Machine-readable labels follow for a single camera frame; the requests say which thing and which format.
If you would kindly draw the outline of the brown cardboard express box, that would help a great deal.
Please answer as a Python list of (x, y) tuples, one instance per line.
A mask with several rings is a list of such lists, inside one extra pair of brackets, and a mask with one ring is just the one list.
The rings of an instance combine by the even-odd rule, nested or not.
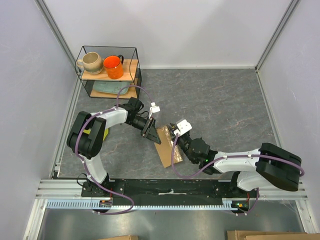
[(171, 140), (171, 134), (168, 125), (164, 125), (156, 129), (156, 132), (160, 138), (161, 144), (155, 143), (155, 149), (160, 158), (160, 161), (164, 168), (168, 168), (172, 165), (171, 156), (173, 149), (173, 141)]

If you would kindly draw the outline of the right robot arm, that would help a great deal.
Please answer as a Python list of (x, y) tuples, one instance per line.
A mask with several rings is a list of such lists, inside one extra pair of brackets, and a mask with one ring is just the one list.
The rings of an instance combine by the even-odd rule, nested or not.
[(254, 189), (275, 187), (288, 192), (299, 189), (305, 174), (302, 159), (272, 143), (244, 152), (212, 150), (202, 138), (191, 138), (191, 124), (185, 119), (168, 125), (174, 147), (179, 147), (199, 172), (208, 175), (233, 172), (229, 191), (235, 197)]

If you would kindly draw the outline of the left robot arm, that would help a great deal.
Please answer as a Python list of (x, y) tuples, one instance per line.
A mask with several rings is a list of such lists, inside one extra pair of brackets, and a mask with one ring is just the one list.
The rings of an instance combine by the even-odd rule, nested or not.
[(144, 104), (137, 98), (131, 97), (127, 103), (114, 106), (103, 112), (78, 113), (66, 140), (67, 146), (80, 156), (87, 171), (87, 178), (94, 182), (92, 191), (99, 197), (106, 196), (110, 191), (109, 175), (103, 167), (100, 151), (103, 145), (105, 130), (120, 124), (130, 125), (140, 130), (143, 138), (161, 143), (157, 133), (156, 120), (149, 111), (148, 117), (139, 113)]

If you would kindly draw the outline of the light green tray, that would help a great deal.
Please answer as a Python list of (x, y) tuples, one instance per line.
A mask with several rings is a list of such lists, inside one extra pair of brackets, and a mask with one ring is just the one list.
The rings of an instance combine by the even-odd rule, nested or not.
[(118, 92), (127, 86), (130, 86), (130, 82), (121, 81), (95, 81), (92, 89), (105, 94), (118, 94)]

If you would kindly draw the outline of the yellow-green dotted plate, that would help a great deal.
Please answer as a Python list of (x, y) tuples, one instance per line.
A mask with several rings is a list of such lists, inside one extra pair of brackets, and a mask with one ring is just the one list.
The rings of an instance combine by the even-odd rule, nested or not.
[[(89, 135), (89, 134), (91, 133), (91, 129), (84, 129), (83, 132), (84, 132), (85, 134), (88, 134), (88, 135)], [(103, 134), (103, 141), (106, 139), (106, 137), (107, 137), (108, 134), (109, 134), (109, 129), (106, 128), (106, 129), (104, 130), (104, 134)]]

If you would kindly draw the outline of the orange mug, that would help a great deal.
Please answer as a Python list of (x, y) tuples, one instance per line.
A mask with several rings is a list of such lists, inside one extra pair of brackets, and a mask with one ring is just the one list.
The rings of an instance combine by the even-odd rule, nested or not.
[(111, 55), (104, 59), (103, 66), (110, 79), (119, 79), (123, 76), (123, 55)]

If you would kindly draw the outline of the beige ceramic mug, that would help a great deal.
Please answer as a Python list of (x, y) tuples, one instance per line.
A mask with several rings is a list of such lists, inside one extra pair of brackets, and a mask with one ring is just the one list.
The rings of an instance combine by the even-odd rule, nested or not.
[(88, 52), (76, 61), (76, 66), (83, 68), (91, 75), (100, 74), (104, 68), (103, 60), (97, 52)]

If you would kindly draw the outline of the cardboard piece bottom centre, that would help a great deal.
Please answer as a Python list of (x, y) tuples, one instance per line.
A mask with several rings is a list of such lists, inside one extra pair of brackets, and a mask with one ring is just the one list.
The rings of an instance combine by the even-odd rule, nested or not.
[(99, 240), (139, 240), (139, 237), (137, 235), (122, 235), (109, 238), (102, 238)]

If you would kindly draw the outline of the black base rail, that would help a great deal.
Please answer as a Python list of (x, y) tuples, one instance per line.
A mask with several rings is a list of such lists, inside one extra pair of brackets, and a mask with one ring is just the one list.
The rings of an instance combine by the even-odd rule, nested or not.
[(229, 180), (216, 179), (120, 179), (110, 180), (102, 185), (104, 188), (119, 193), (107, 192), (92, 181), (82, 184), (82, 197), (93, 199), (111, 198), (115, 207), (130, 206), (130, 200), (135, 207), (183, 207), (221, 205), (223, 199), (251, 200), (257, 196), (256, 190), (246, 192), (233, 185)]

